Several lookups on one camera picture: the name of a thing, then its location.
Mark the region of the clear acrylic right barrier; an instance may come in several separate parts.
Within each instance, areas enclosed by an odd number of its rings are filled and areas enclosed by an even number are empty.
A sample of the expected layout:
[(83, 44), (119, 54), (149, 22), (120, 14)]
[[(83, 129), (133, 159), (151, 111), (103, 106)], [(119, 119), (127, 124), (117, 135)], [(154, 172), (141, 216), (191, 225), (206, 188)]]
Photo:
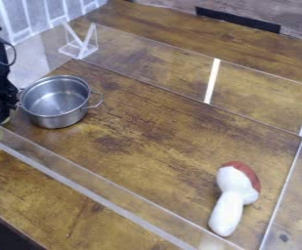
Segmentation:
[(259, 250), (302, 250), (302, 141)]

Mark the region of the clear acrylic triangle stand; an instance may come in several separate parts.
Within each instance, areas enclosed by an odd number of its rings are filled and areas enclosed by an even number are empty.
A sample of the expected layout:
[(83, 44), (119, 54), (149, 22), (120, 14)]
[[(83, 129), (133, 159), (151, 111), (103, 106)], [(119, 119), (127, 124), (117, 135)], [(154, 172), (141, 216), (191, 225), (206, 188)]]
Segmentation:
[(96, 26), (91, 23), (84, 39), (79, 37), (71, 25), (65, 22), (63, 23), (63, 28), (65, 44), (57, 49), (57, 52), (75, 60), (81, 60), (97, 51)]

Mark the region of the black strip on wall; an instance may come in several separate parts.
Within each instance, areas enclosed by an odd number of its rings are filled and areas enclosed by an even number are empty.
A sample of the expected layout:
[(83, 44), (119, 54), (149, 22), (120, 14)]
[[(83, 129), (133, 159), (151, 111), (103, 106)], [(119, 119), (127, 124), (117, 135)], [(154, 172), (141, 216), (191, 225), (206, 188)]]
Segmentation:
[(207, 17), (219, 21), (227, 21), (230, 23), (234, 23), (246, 27), (251, 27), (262, 31), (267, 31), (272, 33), (280, 32), (280, 25), (276, 23), (254, 20), (246, 17), (240, 17), (238, 15), (232, 15), (232, 14), (215, 11), (207, 8), (202, 8), (202, 7), (195, 8), (195, 13), (200, 17)]

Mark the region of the plush mushroom toy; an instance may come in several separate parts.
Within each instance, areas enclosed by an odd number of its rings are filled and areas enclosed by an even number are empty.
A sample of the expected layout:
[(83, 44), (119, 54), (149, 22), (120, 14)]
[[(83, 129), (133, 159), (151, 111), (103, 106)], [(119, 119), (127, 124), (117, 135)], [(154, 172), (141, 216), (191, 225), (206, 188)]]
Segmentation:
[(208, 226), (219, 236), (226, 237), (238, 227), (243, 207), (259, 199), (260, 181), (247, 164), (230, 161), (220, 165), (215, 182), (220, 196), (211, 211)]

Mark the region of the small stainless steel pot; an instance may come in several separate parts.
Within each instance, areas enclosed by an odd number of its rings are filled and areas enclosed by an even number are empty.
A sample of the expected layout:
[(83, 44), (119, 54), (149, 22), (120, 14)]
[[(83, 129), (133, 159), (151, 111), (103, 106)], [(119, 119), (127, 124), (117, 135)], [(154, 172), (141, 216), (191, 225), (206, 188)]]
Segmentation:
[(45, 129), (76, 124), (101, 101), (101, 93), (73, 75), (40, 78), (20, 93), (20, 109), (31, 123)]

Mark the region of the clear acrylic front barrier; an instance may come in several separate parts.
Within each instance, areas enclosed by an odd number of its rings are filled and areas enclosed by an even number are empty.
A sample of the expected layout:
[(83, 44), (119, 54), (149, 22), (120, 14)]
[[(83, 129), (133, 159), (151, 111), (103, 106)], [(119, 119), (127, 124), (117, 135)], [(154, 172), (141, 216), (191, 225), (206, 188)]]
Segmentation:
[(182, 250), (243, 250), (1, 126), (0, 149)]

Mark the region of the clear acrylic barrier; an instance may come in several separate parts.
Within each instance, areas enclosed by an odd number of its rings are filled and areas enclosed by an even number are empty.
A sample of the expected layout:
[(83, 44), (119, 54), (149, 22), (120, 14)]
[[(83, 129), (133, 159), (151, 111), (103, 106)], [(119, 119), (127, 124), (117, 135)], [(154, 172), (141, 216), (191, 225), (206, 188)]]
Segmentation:
[(182, 250), (243, 250), (1, 126), (0, 149)]
[(259, 250), (302, 250), (302, 141)]

